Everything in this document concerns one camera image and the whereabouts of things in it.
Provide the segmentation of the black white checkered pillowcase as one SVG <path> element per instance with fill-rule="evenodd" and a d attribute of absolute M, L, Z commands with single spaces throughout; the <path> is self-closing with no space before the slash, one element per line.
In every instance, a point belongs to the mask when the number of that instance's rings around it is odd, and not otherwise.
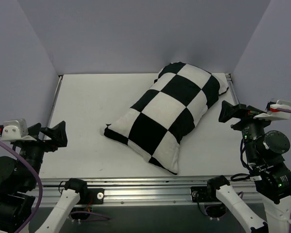
<path fill-rule="evenodd" d="M 103 127 L 102 135 L 176 175 L 181 140 L 227 91 L 228 84 L 209 71 L 170 63 L 122 117 Z"/>

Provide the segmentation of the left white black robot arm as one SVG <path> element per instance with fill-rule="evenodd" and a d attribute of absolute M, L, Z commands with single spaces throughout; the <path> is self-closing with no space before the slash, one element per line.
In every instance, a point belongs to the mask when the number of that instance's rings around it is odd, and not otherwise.
<path fill-rule="evenodd" d="M 38 211 L 43 185 L 39 177 L 44 154 L 65 148 L 64 121 L 56 126 L 27 126 L 24 119 L 0 125 L 0 147 L 9 156 L 0 157 L 0 233 L 26 233 Z M 40 233 L 57 233 L 66 219 L 88 221 L 93 206 L 104 202 L 104 189 L 90 189 L 87 182 L 71 178 L 58 186 L 60 199 L 39 227 Z"/>

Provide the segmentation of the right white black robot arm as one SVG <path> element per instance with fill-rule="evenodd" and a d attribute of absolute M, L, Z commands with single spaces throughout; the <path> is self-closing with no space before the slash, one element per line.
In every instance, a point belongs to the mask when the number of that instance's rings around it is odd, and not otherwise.
<path fill-rule="evenodd" d="M 223 175 L 208 180 L 206 196 L 220 201 L 247 233 L 291 233 L 291 171 L 283 158 L 291 144 L 280 131 L 264 131 L 271 122 L 288 120 L 290 116 L 288 101 L 270 101 L 265 111 L 222 101 L 219 122 L 239 119 L 231 129 L 242 133 L 241 164 L 248 170 L 247 179 L 254 182 L 260 194 L 266 219 L 251 210 Z"/>

